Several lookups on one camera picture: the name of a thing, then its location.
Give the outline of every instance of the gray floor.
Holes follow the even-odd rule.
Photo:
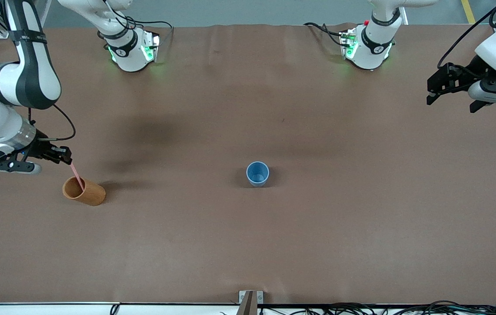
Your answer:
[[[496,5],[496,0],[470,0],[475,18]],[[215,24],[329,25],[362,22],[370,18],[366,0],[136,0],[125,13],[136,20],[165,20],[177,27]],[[439,0],[427,8],[407,8],[410,24],[468,23],[460,0]],[[82,16],[52,0],[45,28],[89,28]]]

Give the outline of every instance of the yellow tape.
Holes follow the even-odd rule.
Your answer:
[[[470,2],[468,0],[462,0],[462,7],[464,8],[464,13],[466,13],[466,18],[468,19],[468,23],[474,24],[474,12],[472,12],[472,7],[470,6]]]

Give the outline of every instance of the blue plastic cup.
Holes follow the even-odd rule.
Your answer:
[[[254,187],[262,187],[269,177],[269,168],[263,162],[252,162],[246,168],[246,177]]]

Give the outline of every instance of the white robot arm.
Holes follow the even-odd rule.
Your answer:
[[[362,69],[378,68],[388,58],[402,25],[401,7],[426,7],[438,0],[368,0],[374,7],[367,25],[342,33],[342,55]]]
[[[19,62],[0,63],[0,171],[40,172],[38,164],[26,161],[28,157],[70,164],[69,148],[46,141],[48,137],[13,108],[47,109],[61,93],[36,8],[30,0],[5,0],[0,12],[19,58]]]
[[[160,37],[130,24],[120,12],[132,0],[58,0],[58,2],[92,23],[106,42],[112,60],[128,72],[143,69],[156,59]]]
[[[492,18],[494,12],[496,7],[471,26],[470,30],[488,16]],[[427,80],[428,105],[441,95],[460,91],[468,91],[468,95],[474,99],[470,104],[471,113],[496,103],[496,32],[477,46],[475,52],[477,55],[467,66],[453,63],[441,65],[442,60],[439,62],[438,71]]]

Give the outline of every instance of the wooden cup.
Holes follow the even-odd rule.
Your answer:
[[[68,199],[82,202],[89,206],[98,206],[106,198],[106,191],[102,186],[93,183],[86,178],[80,178],[84,190],[80,189],[79,182],[76,177],[72,177],[63,184],[63,195]]]

